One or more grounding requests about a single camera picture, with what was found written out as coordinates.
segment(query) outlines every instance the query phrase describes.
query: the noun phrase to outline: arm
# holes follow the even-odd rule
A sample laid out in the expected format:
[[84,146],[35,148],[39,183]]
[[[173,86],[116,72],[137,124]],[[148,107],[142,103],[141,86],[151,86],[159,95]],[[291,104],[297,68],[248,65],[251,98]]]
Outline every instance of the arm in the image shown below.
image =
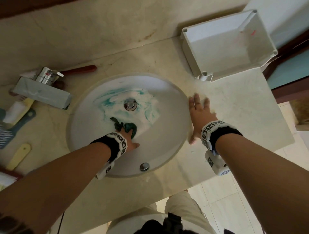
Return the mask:
[[[192,144],[200,137],[202,127],[217,118],[210,113],[208,99],[202,107],[195,95],[189,105],[194,126]],[[215,147],[267,234],[308,231],[308,171],[237,134],[221,136]]]
[[[137,148],[131,134],[127,152]],[[30,173],[0,192],[0,232],[17,228],[21,223],[28,233],[45,234],[57,218],[78,197],[111,155],[103,143],[93,143],[64,155]],[[11,224],[4,230],[3,223]]]

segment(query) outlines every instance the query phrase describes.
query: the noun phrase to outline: hand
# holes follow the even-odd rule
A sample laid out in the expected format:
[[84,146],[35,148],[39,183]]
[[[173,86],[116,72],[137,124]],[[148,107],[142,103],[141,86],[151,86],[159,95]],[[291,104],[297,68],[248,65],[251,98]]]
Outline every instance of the hand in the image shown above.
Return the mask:
[[139,147],[139,143],[132,142],[131,136],[132,136],[133,129],[131,129],[128,133],[125,132],[124,128],[122,128],[120,132],[119,131],[116,131],[116,132],[120,133],[124,138],[127,139],[128,148],[127,148],[126,153]]
[[199,94],[195,94],[194,98],[189,97],[189,110],[193,123],[193,135],[189,140],[189,144],[194,144],[197,139],[201,138],[202,128],[211,121],[218,120],[216,113],[211,113],[209,109],[209,99],[204,100],[204,107],[201,104]]

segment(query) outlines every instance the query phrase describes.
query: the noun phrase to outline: sink drain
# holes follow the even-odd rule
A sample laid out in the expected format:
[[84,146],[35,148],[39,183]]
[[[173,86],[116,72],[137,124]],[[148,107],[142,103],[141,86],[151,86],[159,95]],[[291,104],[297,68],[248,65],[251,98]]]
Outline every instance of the sink drain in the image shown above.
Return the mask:
[[137,108],[137,102],[133,98],[125,100],[124,107],[127,111],[134,111]]
[[149,169],[149,163],[148,162],[144,162],[139,166],[139,169],[141,171],[147,171]]

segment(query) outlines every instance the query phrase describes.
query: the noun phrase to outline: plastic container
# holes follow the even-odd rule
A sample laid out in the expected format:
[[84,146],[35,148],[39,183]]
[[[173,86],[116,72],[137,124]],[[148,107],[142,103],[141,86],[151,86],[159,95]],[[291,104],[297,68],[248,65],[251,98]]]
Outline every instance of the plastic container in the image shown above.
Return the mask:
[[194,76],[211,82],[259,68],[278,54],[257,10],[183,28],[180,37]]

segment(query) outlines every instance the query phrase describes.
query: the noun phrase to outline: soapy water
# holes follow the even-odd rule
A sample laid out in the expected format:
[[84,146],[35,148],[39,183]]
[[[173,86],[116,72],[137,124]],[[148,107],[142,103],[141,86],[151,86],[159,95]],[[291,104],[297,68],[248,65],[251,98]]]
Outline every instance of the soapy water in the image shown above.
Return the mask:
[[[134,111],[127,111],[124,108],[124,102],[128,98],[133,98],[137,102]],[[135,137],[147,131],[160,117],[158,100],[143,89],[110,90],[98,96],[93,103],[102,112],[104,124],[114,124],[110,120],[111,117],[115,117],[119,122],[134,123],[137,126]]]

